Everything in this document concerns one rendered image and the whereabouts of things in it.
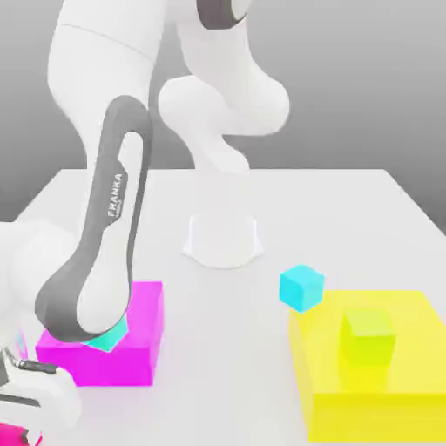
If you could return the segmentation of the small teal cube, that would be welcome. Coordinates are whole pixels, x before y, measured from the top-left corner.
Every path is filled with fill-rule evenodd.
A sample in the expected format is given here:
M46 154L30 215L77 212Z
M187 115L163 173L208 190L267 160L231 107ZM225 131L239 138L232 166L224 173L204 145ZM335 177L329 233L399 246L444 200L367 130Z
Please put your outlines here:
M90 341L84 342L89 348L110 353L128 334L127 318L124 315L121 320L109 331Z

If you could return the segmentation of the small cyan cube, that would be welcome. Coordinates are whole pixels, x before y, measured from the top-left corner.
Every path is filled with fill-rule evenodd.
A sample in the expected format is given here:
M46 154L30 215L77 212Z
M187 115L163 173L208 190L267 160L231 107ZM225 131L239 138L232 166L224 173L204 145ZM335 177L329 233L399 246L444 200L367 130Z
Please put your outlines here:
M280 300L304 313L321 303L325 276L307 265L292 267L280 274Z

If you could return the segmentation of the small yellow-green cube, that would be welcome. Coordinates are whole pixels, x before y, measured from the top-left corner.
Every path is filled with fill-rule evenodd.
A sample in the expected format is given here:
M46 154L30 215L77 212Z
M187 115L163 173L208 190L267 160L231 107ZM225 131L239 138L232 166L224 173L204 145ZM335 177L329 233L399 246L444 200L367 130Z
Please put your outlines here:
M357 366L387 367L392 359L396 331L387 311L378 307L351 307L341 321L341 352Z

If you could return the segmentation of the large magenta box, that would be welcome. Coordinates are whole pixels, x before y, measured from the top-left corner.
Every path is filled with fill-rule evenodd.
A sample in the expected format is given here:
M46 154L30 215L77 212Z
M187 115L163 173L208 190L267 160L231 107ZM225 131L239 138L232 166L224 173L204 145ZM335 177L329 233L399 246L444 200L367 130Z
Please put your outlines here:
M37 358L67 370L79 387L147 387L153 385L164 329L164 290L160 281L133 284L127 331L105 352L92 345L63 343L43 332Z

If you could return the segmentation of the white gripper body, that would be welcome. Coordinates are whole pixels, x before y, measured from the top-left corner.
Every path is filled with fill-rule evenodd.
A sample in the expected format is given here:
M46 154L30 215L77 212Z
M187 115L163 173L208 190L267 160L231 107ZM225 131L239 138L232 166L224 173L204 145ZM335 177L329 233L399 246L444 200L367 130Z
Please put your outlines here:
M81 399L71 375L8 368L0 386L0 423L23 427L44 436L72 429L81 414Z

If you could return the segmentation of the large yellow box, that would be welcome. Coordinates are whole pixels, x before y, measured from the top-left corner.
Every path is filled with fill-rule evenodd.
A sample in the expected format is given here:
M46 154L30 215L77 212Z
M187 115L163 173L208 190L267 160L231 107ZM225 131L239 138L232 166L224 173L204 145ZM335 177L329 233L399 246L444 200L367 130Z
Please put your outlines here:
M351 307L389 313L396 342L387 367L357 366L341 352ZM308 440L446 446L446 325L422 292L328 290L308 311L290 310L288 333Z

